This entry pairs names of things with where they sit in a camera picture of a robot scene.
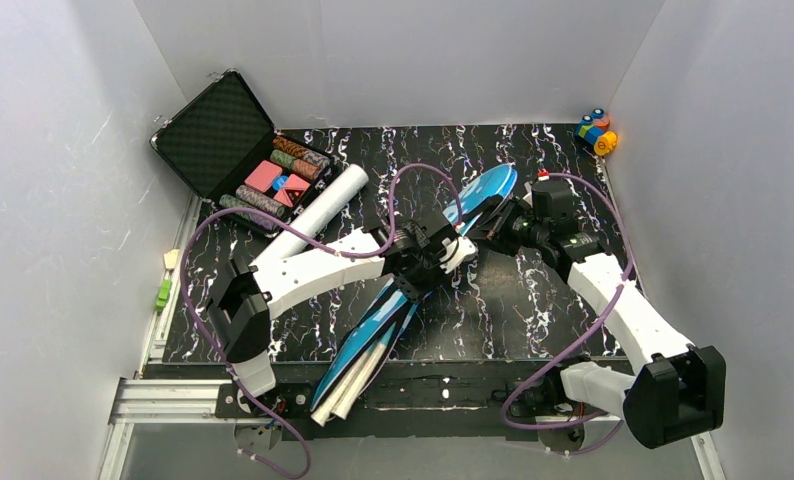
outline black foam padding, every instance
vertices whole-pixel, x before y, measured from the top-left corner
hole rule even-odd
[[[159,131],[154,147],[207,198],[271,132],[270,119],[243,78],[227,72]]]

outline white paper roll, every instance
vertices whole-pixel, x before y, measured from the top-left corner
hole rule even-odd
[[[379,360],[385,355],[386,350],[388,350],[388,341],[382,338],[380,341],[368,347],[368,351],[365,352],[363,358],[356,360],[356,362],[364,360],[365,363],[357,373],[350,377],[350,384],[341,394],[338,403],[333,407],[332,413],[334,413],[336,417],[347,420],[347,415],[350,414],[350,408],[353,407],[353,404],[356,403],[356,399],[362,394],[362,390],[365,388],[365,385],[368,384],[368,380],[370,380],[371,375],[373,375],[376,366],[379,365]]]
[[[365,184],[368,174],[358,165],[350,165],[300,214],[291,226],[312,237],[350,201]],[[263,258],[288,258],[306,248],[306,242],[289,232],[280,233],[250,265],[259,265]]]
[[[321,427],[326,425],[326,422],[329,420],[330,415],[332,415],[332,411],[335,409],[335,406],[342,398],[344,398],[344,393],[346,392],[347,387],[353,384],[356,376],[359,374],[362,368],[367,365],[368,357],[372,351],[373,345],[371,345],[371,347],[368,348],[365,353],[359,355],[359,358],[356,359],[356,363],[354,363],[344,377],[338,381],[338,384],[335,385],[335,388],[332,389],[326,399],[320,402],[320,406],[315,410],[315,413],[312,414],[312,420],[314,420],[318,425]]]

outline white panel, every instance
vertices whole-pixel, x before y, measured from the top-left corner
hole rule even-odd
[[[0,479],[96,475],[187,190],[184,97],[128,0],[0,1]]]
[[[727,360],[727,477],[794,478],[794,2],[667,1],[608,111],[644,287]]]
[[[237,67],[280,127],[575,121],[661,1],[136,0],[185,95]]]

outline black and white marbled mat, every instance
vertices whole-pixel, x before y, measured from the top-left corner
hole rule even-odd
[[[500,163],[514,163],[516,193],[541,168],[579,175],[607,191],[596,158],[574,138],[575,125],[526,124],[400,128],[338,128],[285,131],[284,135],[363,166],[368,186],[328,226],[320,238],[331,242],[385,218],[388,184],[400,166],[423,162],[442,167],[457,186]],[[583,228],[598,231],[616,254],[623,253],[618,226],[599,199],[577,187]],[[407,172],[397,188],[402,216],[440,210],[450,201],[446,186],[426,172]],[[201,218],[212,211],[204,204]],[[220,222],[199,239],[191,254],[188,287],[198,308],[216,276],[218,262],[231,255],[248,262],[265,240],[232,222]],[[336,345],[379,292],[384,279],[347,285],[297,305],[274,321],[274,361],[331,360]],[[548,357],[579,336],[596,317],[533,251],[516,258],[483,251],[454,272],[451,282],[428,297],[403,335],[392,358],[483,360]],[[592,355],[613,355],[619,346],[608,332],[586,345]],[[206,342],[186,318],[179,300],[163,357],[168,363],[216,362]]]

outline white strip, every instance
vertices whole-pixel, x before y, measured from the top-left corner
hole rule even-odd
[[[326,397],[321,403],[320,406],[315,410],[315,413],[312,414],[312,420],[315,421],[321,427],[326,425],[326,421],[329,419],[329,415],[332,414],[332,410],[335,408],[335,405],[338,404],[338,401],[344,396],[344,392],[353,383],[353,378],[359,374],[361,371],[362,366],[367,361],[368,356],[370,355],[370,349],[365,351],[363,354],[359,355],[359,358],[353,363],[353,366],[350,367],[350,370],[341,377],[341,380],[338,381],[338,384],[335,385],[335,388],[329,393],[329,396]]]
[[[332,412],[335,413],[336,416],[343,420],[347,419],[347,415],[350,413],[350,408],[352,408],[353,404],[356,403],[356,399],[362,393],[362,389],[365,388],[365,385],[368,383],[368,379],[371,377],[371,375],[373,375],[376,366],[379,365],[379,360],[383,355],[385,355],[385,350],[387,348],[388,342],[385,342],[382,339],[368,348],[368,352],[366,353],[367,357],[365,358],[364,365],[362,366],[359,373],[353,376],[348,375],[348,377],[352,379],[352,383],[350,383],[350,386],[347,387],[347,391],[345,391],[344,395],[341,396],[341,400],[338,401],[338,404],[335,405],[335,408],[332,409]]]
[[[700,473],[704,480],[725,480],[724,470],[721,468],[721,461],[718,459],[718,452],[715,451],[715,442],[709,432],[701,433],[691,437],[694,446],[694,453],[697,455],[697,463],[700,465]]]
[[[594,362],[582,362],[562,370],[562,386],[565,396],[577,402],[607,411],[624,418],[624,399],[632,388],[635,377]]]
[[[105,453],[103,453],[99,480],[119,480],[121,478],[134,428],[134,423],[115,423],[111,426]]]
[[[255,357],[241,363],[233,363],[235,375],[254,397],[273,390],[276,386],[276,377],[270,366],[270,355],[267,350]]]

